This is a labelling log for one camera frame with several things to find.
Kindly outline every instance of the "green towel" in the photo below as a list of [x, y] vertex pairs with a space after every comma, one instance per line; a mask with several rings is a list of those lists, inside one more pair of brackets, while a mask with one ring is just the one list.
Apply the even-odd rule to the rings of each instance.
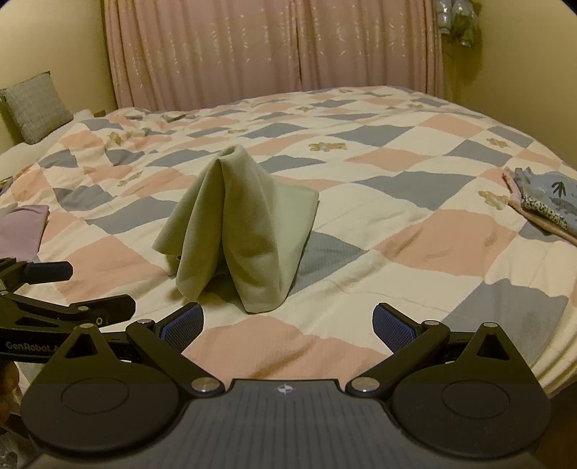
[[274, 180], [241, 146], [219, 153], [171, 213], [153, 248], [181, 256], [177, 288], [196, 301], [226, 262], [247, 312], [286, 299], [319, 193]]

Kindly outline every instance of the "pillow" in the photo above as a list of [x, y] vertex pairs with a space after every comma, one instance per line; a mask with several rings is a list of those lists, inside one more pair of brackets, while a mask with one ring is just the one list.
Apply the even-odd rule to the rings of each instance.
[[0, 98], [29, 145], [38, 143], [73, 118], [58, 96], [50, 72], [0, 90]]

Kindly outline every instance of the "purple cloth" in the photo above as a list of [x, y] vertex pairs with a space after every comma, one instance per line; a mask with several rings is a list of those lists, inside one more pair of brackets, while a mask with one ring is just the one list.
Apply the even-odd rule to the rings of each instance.
[[48, 205], [14, 205], [0, 210], [0, 259], [35, 259], [49, 213]]

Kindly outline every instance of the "pink curtain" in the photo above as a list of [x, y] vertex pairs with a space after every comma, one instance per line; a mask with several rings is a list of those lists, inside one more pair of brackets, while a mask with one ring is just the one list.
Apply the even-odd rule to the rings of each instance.
[[397, 85], [442, 97], [432, 0], [295, 0], [302, 85]]
[[119, 107], [192, 110], [337, 86], [441, 96], [432, 0], [104, 0]]

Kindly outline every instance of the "bed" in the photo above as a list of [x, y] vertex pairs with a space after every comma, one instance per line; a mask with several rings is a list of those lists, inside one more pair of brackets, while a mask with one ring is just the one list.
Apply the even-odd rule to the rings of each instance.
[[[391, 354], [372, 330], [386, 302], [421, 322], [498, 322], [553, 396], [577, 368], [577, 248], [507, 206], [508, 166], [577, 172], [522, 132], [396, 87], [245, 99], [189, 113], [127, 108], [76, 123], [0, 198], [47, 204], [41, 261], [68, 282], [19, 293], [68, 304], [130, 294], [156, 321], [188, 300], [152, 249], [177, 201], [228, 146], [273, 178], [320, 192], [287, 300], [249, 315], [229, 278], [199, 298], [183, 354], [221, 379], [338, 378]], [[104, 330], [123, 330], [128, 323]]]
[[29, 145], [22, 142], [0, 154], [0, 180], [13, 177], [36, 163], [74, 124], [93, 117], [89, 109], [83, 109], [75, 113], [70, 122], [49, 133], [38, 143]]

